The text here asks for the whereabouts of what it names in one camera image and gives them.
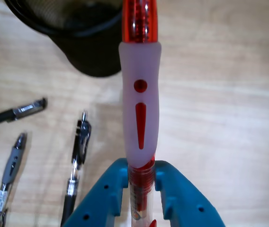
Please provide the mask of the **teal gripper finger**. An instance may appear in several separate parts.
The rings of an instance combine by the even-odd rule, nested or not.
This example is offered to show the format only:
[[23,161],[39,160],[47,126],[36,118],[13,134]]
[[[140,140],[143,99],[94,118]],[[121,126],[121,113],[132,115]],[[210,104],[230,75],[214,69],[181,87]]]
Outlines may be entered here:
[[113,227],[120,216],[123,189],[128,187],[128,164],[117,159],[98,179],[64,223],[65,227]]
[[163,218],[172,227],[224,227],[211,202],[177,168],[155,162],[155,190],[161,193]]

